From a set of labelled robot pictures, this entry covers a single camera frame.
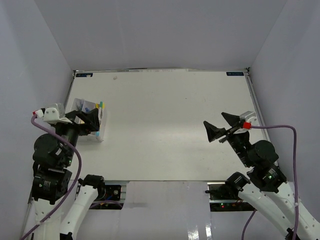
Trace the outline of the white pen teal cap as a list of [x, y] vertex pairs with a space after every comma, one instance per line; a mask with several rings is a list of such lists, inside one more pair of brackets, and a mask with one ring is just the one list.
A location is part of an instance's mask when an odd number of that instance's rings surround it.
[[104, 103], [101, 101], [99, 104], [99, 118], [103, 118], [103, 111], [104, 111]]

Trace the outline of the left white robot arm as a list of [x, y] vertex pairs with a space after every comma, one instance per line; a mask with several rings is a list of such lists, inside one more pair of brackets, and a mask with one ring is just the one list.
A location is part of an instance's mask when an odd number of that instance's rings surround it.
[[45, 133], [33, 145], [36, 224], [21, 239], [75, 240], [90, 206], [106, 193], [102, 176], [80, 179], [82, 158], [76, 149], [79, 137], [99, 131], [99, 109], [65, 113], [56, 103], [34, 111], [31, 124]]

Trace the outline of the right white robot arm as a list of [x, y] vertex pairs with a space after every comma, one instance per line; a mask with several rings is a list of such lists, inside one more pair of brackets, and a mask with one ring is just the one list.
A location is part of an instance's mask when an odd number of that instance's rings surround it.
[[[318, 240], [320, 223], [303, 205], [297, 183], [297, 131], [290, 125], [258, 126], [253, 111], [241, 115], [221, 114], [229, 128], [218, 128], [204, 121], [208, 141], [227, 142], [241, 163], [250, 168], [246, 174], [233, 173], [220, 187], [208, 187], [211, 197], [243, 200], [271, 222], [286, 240]], [[293, 186], [276, 164], [279, 155], [268, 140], [250, 142], [251, 129], [290, 129], [293, 132]]]

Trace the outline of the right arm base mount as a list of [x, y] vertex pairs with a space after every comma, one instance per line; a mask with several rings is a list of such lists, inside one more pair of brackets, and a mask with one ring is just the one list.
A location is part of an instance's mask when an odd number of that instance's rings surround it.
[[242, 200], [222, 182], [208, 182], [205, 193], [211, 212], [252, 212], [254, 207]]

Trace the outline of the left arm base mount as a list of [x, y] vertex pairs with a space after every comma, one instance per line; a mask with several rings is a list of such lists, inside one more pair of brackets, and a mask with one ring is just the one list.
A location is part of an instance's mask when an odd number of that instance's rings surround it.
[[124, 203], [121, 201], [121, 185], [105, 184], [98, 197], [93, 201], [90, 210], [121, 210]]

